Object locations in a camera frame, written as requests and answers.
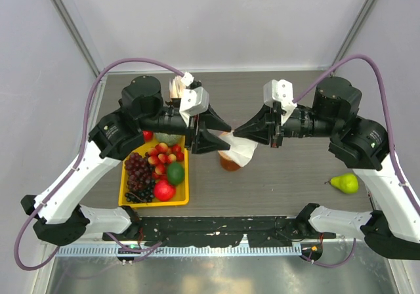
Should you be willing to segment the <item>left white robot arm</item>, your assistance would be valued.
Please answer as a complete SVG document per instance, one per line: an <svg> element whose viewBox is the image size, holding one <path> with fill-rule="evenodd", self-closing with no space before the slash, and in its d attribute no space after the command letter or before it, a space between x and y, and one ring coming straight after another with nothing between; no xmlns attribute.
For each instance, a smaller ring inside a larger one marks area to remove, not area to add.
<svg viewBox="0 0 420 294"><path fill-rule="evenodd" d="M22 198L26 214L35 215L36 236L57 246L89 234L135 239L140 221L132 208L97 209L80 201L108 171L145 144L144 131L184 136L185 147L193 154L229 149L213 130L229 132L231 127L212 109L199 82L185 89L182 98L165 103L157 78L134 78L122 90L119 108L89 132L75 161L42 194Z"/></svg>

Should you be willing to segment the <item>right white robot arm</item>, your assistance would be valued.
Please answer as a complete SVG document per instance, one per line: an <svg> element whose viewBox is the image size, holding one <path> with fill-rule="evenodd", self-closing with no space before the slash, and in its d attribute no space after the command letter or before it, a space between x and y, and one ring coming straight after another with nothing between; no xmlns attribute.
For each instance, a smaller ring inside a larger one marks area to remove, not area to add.
<svg viewBox="0 0 420 294"><path fill-rule="evenodd" d="M352 169L373 194L374 211L355 213L309 203L297 215L298 233L306 238L332 233L363 240L388 259L419 258L419 214L412 192L404 194L392 170L387 130L358 115L362 93L342 77L317 84L310 107L285 107L291 85L272 81L264 87L264 106L234 135L277 148L285 138L327 137L329 151Z"/></svg>

